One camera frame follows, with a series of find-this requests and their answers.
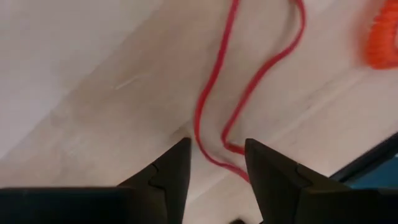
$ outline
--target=blue object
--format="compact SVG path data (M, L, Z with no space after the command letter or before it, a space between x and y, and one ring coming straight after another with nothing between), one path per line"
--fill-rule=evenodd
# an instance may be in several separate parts
M398 157L384 162L376 169L350 184L355 189L393 188L398 189Z

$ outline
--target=red string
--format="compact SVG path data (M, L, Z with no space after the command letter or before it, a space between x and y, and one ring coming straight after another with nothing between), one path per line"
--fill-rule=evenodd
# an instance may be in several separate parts
M247 182L249 182L249 176L248 174L240 169L237 166L234 166L232 164L228 164L228 163L223 163L220 161L215 160L214 158L212 158L206 151L206 149L203 147L201 138L200 138L200 121L201 121L201 116L203 113L203 108L205 106L206 100L208 98L208 95L210 94L211 90L214 87L214 84L217 81L217 78L220 74L220 70L223 66L224 63L224 58L226 55L226 49L228 46L228 42L229 42L229 37L231 35L231 30L232 30L232 26L236 17L236 11L238 10L239 7L239 3L241 0L233 0L231 8L229 10L228 13L228 18L226 21L226 26L225 26L225 30L224 30L224 34L223 34L223 38L221 40L221 45L220 45L220 49L218 51L218 56L216 59L216 63L213 67L213 71L210 75L209 80L207 81L205 88L203 89L202 93L199 96L198 102L197 102L197 106L195 109L195 117L194 117L194 121L193 121L193 128L194 128L194 133L195 133L195 139L197 140L198 146L200 151L202 152L202 154L205 156L205 158L210 161L211 163L213 163L214 165L223 167L225 169L230 170L231 172L234 172L235 174L238 174L240 177L242 177L244 180L246 180ZM298 9L300 10L300 19L301 19L301 26L300 26L300 30L298 31L297 35L295 36L295 39L293 40L293 42L291 44L289 44L288 47L286 47L283 51L281 51L279 54L275 55L274 57L272 57L270 60L266 61L264 65L261 66L261 68L256 72L256 74L252 77L252 79L250 80L249 84L247 85L247 87L245 88L245 90L243 91L242 96L239 99L238 105L236 106L236 108L234 109L231 117L229 118L228 122L226 123L223 132L221 134L221 140L223 142L224 147L231 151L231 152L235 152L238 154L244 154L244 148L241 146L237 146L235 144L231 144L230 142L228 142L226 140L228 133L231 131L231 128L233 127L236 119L238 118L239 114L241 113L242 109L244 108L244 106L246 105L246 103L248 102L253 90L257 87L258 83L261 81L261 79L264 77L264 75L279 61L281 61L283 58L285 58L286 56L288 56L291 52L293 52L293 50L297 47L297 45L299 44L304 30L305 30L305 26L306 26L306 12L305 12L305 6L303 3L303 0L294 0L296 5L298 6Z

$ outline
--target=light wood floor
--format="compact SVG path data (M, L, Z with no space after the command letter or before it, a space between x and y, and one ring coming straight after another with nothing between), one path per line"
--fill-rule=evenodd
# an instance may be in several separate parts
M231 0L0 0L0 185L116 185L192 135ZM230 138L325 175L398 130L398 70L361 51L382 0L305 0L298 50L259 85ZM297 28L289 0L243 0L203 137ZM193 146L185 223L261 219L250 186Z

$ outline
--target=scratch mark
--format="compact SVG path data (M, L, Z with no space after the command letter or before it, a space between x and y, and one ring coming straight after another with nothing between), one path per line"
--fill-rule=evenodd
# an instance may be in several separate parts
M130 85L132 82L136 81L140 76L136 75L135 77L130 78L129 80L125 81L124 83L121 83L117 86L114 87L115 90L120 90L121 88Z

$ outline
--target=black plastic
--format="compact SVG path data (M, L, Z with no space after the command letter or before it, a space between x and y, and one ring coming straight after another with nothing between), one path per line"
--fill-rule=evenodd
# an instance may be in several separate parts
M190 180L190 139L106 188L0 190L0 223L182 223Z
M353 190L253 139L245 148L264 223L398 223L396 190Z

